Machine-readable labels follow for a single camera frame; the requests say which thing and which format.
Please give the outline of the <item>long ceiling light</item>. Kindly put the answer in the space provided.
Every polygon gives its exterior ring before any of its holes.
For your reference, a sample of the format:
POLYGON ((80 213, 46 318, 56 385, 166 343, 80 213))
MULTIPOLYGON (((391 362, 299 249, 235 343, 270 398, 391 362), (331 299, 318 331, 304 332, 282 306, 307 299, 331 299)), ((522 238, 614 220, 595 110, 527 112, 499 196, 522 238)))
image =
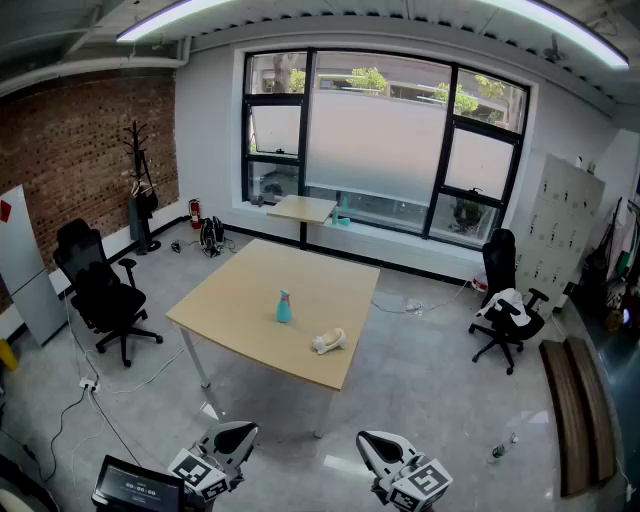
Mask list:
POLYGON ((133 26, 121 32, 117 36, 116 41, 118 43, 136 42, 174 22, 232 1, 233 0, 180 0, 136 22, 133 26))
POLYGON ((554 34, 561 35, 616 71, 628 71, 624 53, 574 18, 542 0, 477 0, 497 9, 506 10, 537 23, 554 34))

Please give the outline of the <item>teal items on sill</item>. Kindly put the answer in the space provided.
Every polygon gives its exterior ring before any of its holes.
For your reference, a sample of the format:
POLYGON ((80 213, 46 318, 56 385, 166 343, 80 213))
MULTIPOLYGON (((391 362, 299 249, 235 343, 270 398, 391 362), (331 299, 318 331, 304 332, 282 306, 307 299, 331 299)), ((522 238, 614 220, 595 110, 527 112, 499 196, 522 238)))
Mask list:
POLYGON ((354 210, 349 207, 348 198, 340 196, 331 213, 331 224, 348 226, 351 223, 351 215, 354 210))

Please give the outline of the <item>wooden bench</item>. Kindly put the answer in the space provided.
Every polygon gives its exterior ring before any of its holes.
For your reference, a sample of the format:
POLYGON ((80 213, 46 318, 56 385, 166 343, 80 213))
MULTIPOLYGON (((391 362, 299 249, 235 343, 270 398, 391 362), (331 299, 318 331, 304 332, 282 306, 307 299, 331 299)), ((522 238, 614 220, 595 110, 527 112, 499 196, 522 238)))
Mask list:
POLYGON ((602 381, 584 339, 544 340, 539 352, 556 421, 560 496, 568 498, 599 488, 615 476, 613 424, 602 381))

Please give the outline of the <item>white garment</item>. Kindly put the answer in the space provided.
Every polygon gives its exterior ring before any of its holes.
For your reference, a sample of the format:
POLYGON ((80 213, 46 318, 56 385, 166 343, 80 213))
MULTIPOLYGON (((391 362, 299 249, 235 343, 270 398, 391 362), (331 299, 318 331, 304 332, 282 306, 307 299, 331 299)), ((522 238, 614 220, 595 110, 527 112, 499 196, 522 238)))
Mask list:
POLYGON ((507 313, 518 327, 527 325, 531 320, 525 310, 522 295, 514 288, 506 288, 492 294, 486 304, 476 312, 476 317, 487 318, 490 311, 507 313))

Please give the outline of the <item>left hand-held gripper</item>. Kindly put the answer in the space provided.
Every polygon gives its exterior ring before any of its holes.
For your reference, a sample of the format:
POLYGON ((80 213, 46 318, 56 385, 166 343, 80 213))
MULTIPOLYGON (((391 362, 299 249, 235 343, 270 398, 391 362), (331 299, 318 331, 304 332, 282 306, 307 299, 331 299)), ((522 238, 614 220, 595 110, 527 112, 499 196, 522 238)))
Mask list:
POLYGON ((168 472, 184 482, 185 491, 212 502, 244 481, 240 465, 253 451, 258 431, 254 422, 214 426, 191 449, 181 449, 168 472))

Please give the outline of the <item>black office chair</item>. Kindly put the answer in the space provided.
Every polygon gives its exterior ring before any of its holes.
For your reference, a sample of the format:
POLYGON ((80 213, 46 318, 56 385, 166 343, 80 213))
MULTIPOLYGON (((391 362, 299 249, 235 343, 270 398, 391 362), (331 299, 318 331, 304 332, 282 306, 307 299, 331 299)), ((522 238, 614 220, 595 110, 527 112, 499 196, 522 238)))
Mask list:
POLYGON ((133 259, 119 261, 129 278, 125 283, 106 257, 99 231, 82 219, 60 228, 57 243, 53 258, 75 291, 72 306, 88 328, 105 335, 95 345, 100 354, 110 342, 118 339, 123 365, 129 368, 127 340, 130 335, 152 338, 158 344, 163 342, 161 335, 136 326, 138 321, 147 319, 148 314, 144 309, 146 295, 137 288, 133 278, 132 269, 136 266, 133 259))
POLYGON ((530 288, 531 297, 527 303, 515 288, 516 285, 516 245, 514 234, 504 228, 497 228, 482 247, 483 263, 487 278, 487 296, 476 313, 490 323, 489 327, 472 323, 468 331, 486 334, 491 342, 473 357, 478 362, 481 355, 494 346, 499 346, 506 357, 506 374, 512 375, 514 361, 509 345, 518 352, 524 349, 523 342, 531 339, 544 326, 545 321, 534 310, 538 302, 549 301, 543 292, 530 288))

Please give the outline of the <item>clothes rack with garments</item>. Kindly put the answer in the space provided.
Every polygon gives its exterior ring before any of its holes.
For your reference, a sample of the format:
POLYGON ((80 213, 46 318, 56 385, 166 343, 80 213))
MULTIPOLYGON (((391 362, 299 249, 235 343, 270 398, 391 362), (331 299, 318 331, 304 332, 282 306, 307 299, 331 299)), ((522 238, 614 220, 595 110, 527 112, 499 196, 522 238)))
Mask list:
POLYGON ((620 197, 596 242, 582 271, 587 310, 640 328, 640 206, 620 197))

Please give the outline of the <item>white fridge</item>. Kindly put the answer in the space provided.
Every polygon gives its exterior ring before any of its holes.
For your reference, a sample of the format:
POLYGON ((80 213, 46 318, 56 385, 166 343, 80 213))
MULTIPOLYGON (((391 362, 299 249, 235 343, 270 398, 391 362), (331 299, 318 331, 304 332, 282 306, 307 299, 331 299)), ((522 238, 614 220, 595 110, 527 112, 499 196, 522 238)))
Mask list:
POLYGON ((45 345, 67 317, 38 249, 21 185, 0 194, 0 277, 32 337, 45 345))

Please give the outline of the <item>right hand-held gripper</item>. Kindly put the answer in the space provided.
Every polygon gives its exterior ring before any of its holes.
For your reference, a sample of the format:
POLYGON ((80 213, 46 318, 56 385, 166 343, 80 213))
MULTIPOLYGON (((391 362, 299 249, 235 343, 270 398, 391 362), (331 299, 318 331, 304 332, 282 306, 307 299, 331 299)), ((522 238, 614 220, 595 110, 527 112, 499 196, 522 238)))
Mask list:
POLYGON ((437 459, 429 459, 404 437, 385 431, 362 430, 357 449, 366 467, 375 473, 372 492, 383 505, 400 512, 432 512, 453 483, 437 459))

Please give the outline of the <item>black-framed window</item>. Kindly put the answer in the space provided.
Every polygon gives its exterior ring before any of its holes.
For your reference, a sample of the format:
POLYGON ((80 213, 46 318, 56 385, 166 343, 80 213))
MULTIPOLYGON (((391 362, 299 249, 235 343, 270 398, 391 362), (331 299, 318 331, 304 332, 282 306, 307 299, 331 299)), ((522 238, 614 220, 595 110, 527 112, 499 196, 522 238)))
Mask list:
POLYGON ((296 48, 246 55, 242 197, 348 198, 351 222, 469 249, 506 214, 530 90, 453 62, 296 48))

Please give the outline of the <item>small wooden pedestal table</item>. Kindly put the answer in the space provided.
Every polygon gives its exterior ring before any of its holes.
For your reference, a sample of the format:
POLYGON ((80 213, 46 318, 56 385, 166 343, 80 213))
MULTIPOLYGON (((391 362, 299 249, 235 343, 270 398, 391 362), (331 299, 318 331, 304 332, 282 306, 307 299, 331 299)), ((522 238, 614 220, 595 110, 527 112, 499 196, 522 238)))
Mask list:
POLYGON ((299 223, 299 247, 307 246, 309 224, 323 225, 337 206, 335 200, 287 195, 267 211, 267 215, 279 219, 293 220, 299 223))

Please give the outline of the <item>black coat rack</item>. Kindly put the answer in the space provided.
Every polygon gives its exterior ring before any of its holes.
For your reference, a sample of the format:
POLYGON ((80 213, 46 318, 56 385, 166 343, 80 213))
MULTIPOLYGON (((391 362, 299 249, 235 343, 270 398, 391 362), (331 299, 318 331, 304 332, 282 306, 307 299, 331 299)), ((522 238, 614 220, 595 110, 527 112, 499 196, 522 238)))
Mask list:
MULTIPOLYGON (((129 156, 133 157, 134 171, 130 174, 132 178, 132 184, 136 180, 141 180, 153 186, 153 182, 150 177, 149 169, 146 162, 144 148, 142 147, 143 143, 147 140, 147 138, 140 138, 141 131, 145 128, 145 125, 141 127, 137 126, 135 121, 132 122, 131 128, 126 128, 126 131, 132 136, 132 141, 126 141, 125 144, 130 148, 127 151, 129 156)), ((153 252, 160 248, 161 243, 159 241, 155 241, 151 235, 151 243, 146 244, 145 242, 140 243, 138 240, 133 240, 137 243, 136 254, 137 255, 146 255, 149 252, 153 252)))

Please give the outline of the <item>black backpack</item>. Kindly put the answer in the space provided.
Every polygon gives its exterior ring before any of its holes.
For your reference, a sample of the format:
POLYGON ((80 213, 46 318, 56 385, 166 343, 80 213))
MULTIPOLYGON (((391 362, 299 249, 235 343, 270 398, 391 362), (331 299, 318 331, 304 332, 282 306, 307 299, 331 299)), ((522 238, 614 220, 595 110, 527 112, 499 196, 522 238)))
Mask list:
POLYGON ((208 257, 219 256, 224 247, 224 225, 216 216, 204 218, 200 229, 200 246, 208 257))

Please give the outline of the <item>black monitor screen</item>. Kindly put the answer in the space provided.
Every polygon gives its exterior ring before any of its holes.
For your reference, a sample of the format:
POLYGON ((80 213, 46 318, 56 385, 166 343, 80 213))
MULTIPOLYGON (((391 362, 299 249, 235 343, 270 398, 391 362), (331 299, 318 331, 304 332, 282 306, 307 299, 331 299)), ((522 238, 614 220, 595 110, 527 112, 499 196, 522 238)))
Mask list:
POLYGON ((183 512, 184 482, 106 455, 91 501, 96 512, 183 512))

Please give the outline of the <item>dark hanging clothes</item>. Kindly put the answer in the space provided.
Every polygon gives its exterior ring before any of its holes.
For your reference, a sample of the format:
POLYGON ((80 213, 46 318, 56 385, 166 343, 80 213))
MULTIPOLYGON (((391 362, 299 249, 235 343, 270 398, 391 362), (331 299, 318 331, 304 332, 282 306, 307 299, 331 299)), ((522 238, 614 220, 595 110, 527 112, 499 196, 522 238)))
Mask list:
POLYGON ((128 199, 128 220, 132 240, 151 243, 149 220, 158 207, 158 198, 152 185, 144 181, 133 182, 128 199))

